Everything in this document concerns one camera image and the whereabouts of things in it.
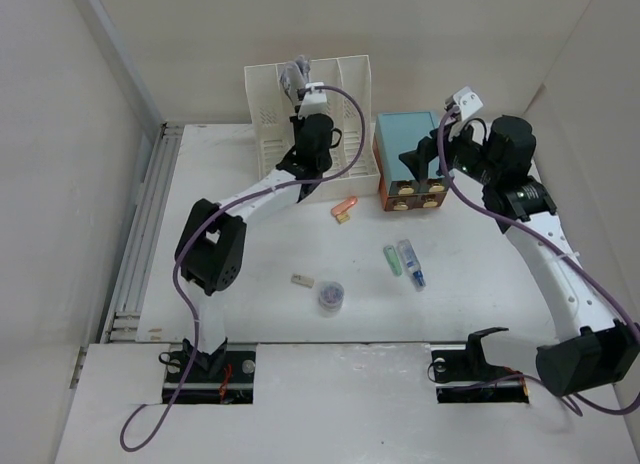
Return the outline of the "teal orange drawer box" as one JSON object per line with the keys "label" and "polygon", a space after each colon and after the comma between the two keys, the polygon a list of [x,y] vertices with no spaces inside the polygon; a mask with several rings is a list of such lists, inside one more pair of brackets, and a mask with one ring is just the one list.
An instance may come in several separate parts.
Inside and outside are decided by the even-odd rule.
{"label": "teal orange drawer box", "polygon": [[438,127],[430,111],[380,113],[376,118],[373,151],[380,170],[379,195],[386,212],[436,209],[448,187],[437,159],[420,155],[419,142]]}

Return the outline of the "white spiral bound manual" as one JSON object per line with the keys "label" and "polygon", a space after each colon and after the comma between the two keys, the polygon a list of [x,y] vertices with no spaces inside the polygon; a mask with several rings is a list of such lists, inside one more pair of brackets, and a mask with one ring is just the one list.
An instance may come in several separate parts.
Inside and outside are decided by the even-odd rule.
{"label": "white spiral bound manual", "polygon": [[310,60],[305,55],[287,61],[279,75],[279,81],[285,95],[293,106],[301,102],[300,91],[310,82]]}

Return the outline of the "beige rectangular eraser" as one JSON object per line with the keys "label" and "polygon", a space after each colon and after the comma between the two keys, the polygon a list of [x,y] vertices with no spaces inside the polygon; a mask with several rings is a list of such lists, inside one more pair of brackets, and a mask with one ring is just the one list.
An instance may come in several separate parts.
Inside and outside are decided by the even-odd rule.
{"label": "beige rectangular eraser", "polygon": [[291,282],[309,289],[311,289],[315,284],[315,280],[313,278],[301,274],[293,274],[291,276]]}

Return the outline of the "clear round pin container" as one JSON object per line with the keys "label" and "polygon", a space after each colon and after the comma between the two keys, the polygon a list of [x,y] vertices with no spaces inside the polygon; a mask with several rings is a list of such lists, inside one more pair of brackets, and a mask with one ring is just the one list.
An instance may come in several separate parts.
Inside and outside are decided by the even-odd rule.
{"label": "clear round pin container", "polygon": [[317,302],[320,312],[325,317],[336,315],[343,307],[344,287],[335,281],[323,281],[317,291]]}

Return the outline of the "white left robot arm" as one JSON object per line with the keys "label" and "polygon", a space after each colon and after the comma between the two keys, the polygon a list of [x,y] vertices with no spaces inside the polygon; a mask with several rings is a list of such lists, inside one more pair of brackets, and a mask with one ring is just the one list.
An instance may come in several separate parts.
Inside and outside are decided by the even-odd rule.
{"label": "white left robot arm", "polygon": [[183,341],[174,357],[201,380],[223,371],[227,336],[224,318],[203,317],[199,307],[213,293],[227,289],[238,277],[249,226],[297,204],[319,186],[332,167],[333,135],[342,133],[326,114],[290,119],[294,145],[265,178],[243,193],[213,203],[197,201],[191,208],[175,251],[180,264],[175,283],[185,282],[178,294],[188,300],[195,318],[193,340]]}

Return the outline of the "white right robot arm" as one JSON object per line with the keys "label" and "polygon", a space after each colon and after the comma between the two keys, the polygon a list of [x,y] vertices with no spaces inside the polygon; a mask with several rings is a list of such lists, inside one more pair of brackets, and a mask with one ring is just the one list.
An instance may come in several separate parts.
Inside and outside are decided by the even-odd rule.
{"label": "white right robot arm", "polygon": [[494,219],[518,251],[555,326],[557,343],[536,351],[542,383],[565,397],[622,381],[639,355],[639,326],[581,266],[554,200],[531,175],[532,126],[519,117],[501,116],[476,142],[469,125],[453,134],[454,122],[443,120],[399,159],[416,178],[439,159],[441,175],[451,178],[459,171],[481,184],[477,211]]}

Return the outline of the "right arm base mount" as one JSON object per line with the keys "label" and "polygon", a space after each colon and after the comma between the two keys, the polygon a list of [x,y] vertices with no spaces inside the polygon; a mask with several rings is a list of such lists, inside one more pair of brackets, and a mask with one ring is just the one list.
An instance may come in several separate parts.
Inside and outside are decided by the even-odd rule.
{"label": "right arm base mount", "polygon": [[490,364],[484,353],[483,338],[507,331],[490,327],[470,333],[464,343],[431,347],[428,377],[436,385],[439,404],[529,403],[525,380],[507,379],[518,372]]}

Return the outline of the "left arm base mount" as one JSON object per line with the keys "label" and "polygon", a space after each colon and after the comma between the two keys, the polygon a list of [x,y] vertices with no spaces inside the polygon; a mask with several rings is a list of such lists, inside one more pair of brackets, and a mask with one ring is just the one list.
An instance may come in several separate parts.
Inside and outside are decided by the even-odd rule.
{"label": "left arm base mount", "polygon": [[[159,354],[165,367],[161,398],[168,404],[178,388],[191,351],[184,340]],[[256,373],[257,347],[225,343],[212,355],[198,353],[180,388],[176,404],[245,405],[252,404]]]}

